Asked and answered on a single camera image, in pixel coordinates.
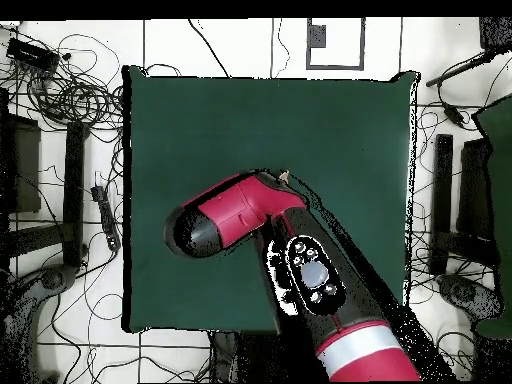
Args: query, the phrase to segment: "black border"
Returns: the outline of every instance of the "black border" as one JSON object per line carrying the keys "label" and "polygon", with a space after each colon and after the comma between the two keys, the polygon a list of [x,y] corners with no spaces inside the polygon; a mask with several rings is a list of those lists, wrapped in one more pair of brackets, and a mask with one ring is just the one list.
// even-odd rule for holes
{"label": "black border", "polygon": [[132,300],[132,248],[131,248],[131,217],[132,217],[132,79],[130,76],[130,67],[123,65],[121,68],[121,76],[123,77],[123,136],[121,144],[123,146],[123,190],[124,195],[128,199],[123,202],[123,313],[121,315],[121,328],[132,333],[130,329],[131,317],[131,300]]}
{"label": "black border", "polygon": [[312,65],[310,31],[313,27],[313,18],[307,18],[307,47],[306,47],[306,70],[307,71],[364,71],[364,46],[366,40],[366,18],[361,18],[361,37],[359,40],[359,65]]}

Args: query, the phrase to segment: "power adapter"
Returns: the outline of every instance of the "power adapter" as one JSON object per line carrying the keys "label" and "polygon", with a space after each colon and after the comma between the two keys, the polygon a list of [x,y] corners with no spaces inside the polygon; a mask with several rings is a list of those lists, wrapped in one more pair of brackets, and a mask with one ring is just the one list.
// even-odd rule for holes
{"label": "power adapter", "polygon": [[464,123],[464,117],[462,114],[457,110],[455,106],[449,105],[447,103],[443,103],[444,106],[444,114],[446,117],[455,125],[458,127],[463,128]]}
{"label": "power adapter", "polygon": [[6,56],[12,59],[21,70],[41,79],[52,77],[60,60],[58,54],[16,38],[9,40]]}

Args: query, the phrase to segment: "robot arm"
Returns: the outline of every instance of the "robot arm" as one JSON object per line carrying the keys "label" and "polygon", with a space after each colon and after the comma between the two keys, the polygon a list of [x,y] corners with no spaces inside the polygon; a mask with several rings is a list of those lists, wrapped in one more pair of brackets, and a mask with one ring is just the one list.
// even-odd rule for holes
{"label": "robot arm", "polygon": [[306,325],[331,381],[420,380],[359,273],[283,180],[228,178],[174,210],[164,239],[204,258],[255,231],[279,313]]}

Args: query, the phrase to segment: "green mat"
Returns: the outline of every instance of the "green mat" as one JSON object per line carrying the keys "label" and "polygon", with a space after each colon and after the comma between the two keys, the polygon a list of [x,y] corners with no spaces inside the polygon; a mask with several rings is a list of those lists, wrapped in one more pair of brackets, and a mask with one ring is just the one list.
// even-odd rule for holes
{"label": "green mat", "polygon": [[496,289],[504,311],[497,319],[481,321],[478,334],[489,338],[512,338],[512,96],[504,98],[474,117],[491,143],[488,162],[494,214],[494,238],[500,254]]}
{"label": "green mat", "polygon": [[402,303],[415,78],[406,73],[383,83],[125,72],[132,194],[131,295],[123,318],[130,330],[275,331],[252,242],[229,256],[194,260],[171,254],[162,237],[172,209],[248,168],[290,169],[305,181]]}

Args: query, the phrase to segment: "floor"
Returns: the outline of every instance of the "floor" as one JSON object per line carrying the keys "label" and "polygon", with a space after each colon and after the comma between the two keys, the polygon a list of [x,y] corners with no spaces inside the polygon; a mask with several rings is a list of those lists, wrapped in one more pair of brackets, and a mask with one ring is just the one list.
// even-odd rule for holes
{"label": "floor", "polygon": [[[442,110],[430,105],[438,100],[435,89],[426,88],[425,82],[442,74],[449,66],[467,59],[480,51],[478,18],[366,18],[365,67],[364,71],[314,70],[305,66],[306,18],[265,18],[249,20],[193,20],[194,25],[210,42],[227,72],[233,77],[254,78],[345,78],[386,81],[399,71],[413,70],[421,73],[418,87],[418,116],[429,105],[418,122],[417,156],[421,163],[416,169],[416,195],[414,205],[414,230],[428,231],[431,181],[429,169],[432,163],[432,141],[438,133],[454,136],[454,174],[460,167],[460,150],[464,141],[479,138],[478,131],[465,131],[444,120]],[[350,19],[313,18],[313,24],[326,24],[328,34],[338,31],[351,40],[347,46],[329,42],[323,55],[314,59],[320,64],[347,64],[353,61],[354,49],[359,36]],[[130,64],[149,67],[166,64],[177,68],[182,75],[223,76],[224,72],[215,61],[204,41],[193,31],[185,19],[151,21],[59,21],[24,22],[23,34],[40,39],[56,48],[69,49],[70,62],[89,69],[90,74],[109,81],[110,90],[118,87],[122,80],[119,65]],[[0,29],[0,62],[5,58],[5,45],[10,34]],[[443,85],[443,97],[449,103],[460,105],[467,112],[467,128],[470,114],[486,103],[490,86],[508,56],[496,58],[492,63],[460,75]],[[8,65],[1,65],[6,70]],[[174,75],[169,67],[155,66],[151,75]],[[512,92],[512,70],[506,67],[496,80],[487,103]],[[18,103],[12,104],[12,112],[38,119],[43,130],[51,131],[37,113],[27,109],[27,96],[19,95]],[[112,130],[101,131],[101,137],[114,137]],[[64,140],[59,132],[43,133],[40,181],[58,184],[64,174]],[[102,143],[90,138],[86,145],[85,188],[107,178],[111,165],[114,143]],[[458,179],[454,177],[452,199],[452,224],[457,211]],[[117,190],[110,192],[113,208],[122,202],[122,181],[117,179]],[[62,217],[62,187],[44,184],[41,191],[57,219]],[[101,265],[109,258],[101,231],[99,211],[90,195],[85,195],[84,240],[91,241],[88,268]],[[116,217],[122,221],[122,206]],[[37,214],[20,214],[13,217],[13,229],[41,225],[51,220],[47,208]],[[464,380],[470,377],[471,334],[467,318],[445,303],[435,293],[435,283],[426,280],[421,261],[425,255],[424,238],[414,240],[416,259],[413,274],[415,287],[411,295],[411,307],[434,341],[439,340],[441,352],[453,366],[456,375]],[[51,255],[58,261],[60,247],[46,248],[35,253],[13,259],[11,271],[23,275],[40,267]],[[104,268],[91,272],[62,295],[56,327],[58,331],[81,347],[82,353],[68,377],[68,382],[89,384],[91,374],[88,361],[93,361],[94,375],[101,383],[161,383],[170,379],[190,378],[192,374],[174,373],[191,371],[197,373],[205,364],[209,354],[209,341],[203,332],[177,330],[149,330],[142,334],[127,334],[120,328],[122,289],[122,251],[118,258]],[[453,270],[460,263],[449,265]],[[466,271],[477,271],[471,265]],[[484,284],[492,286],[492,280],[484,275]],[[56,308],[56,298],[44,306],[39,321],[38,352],[41,366],[45,370],[59,370],[62,382],[78,357],[73,347],[58,337],[50,326]],[[467,337],[450,332],[462,332]]]}

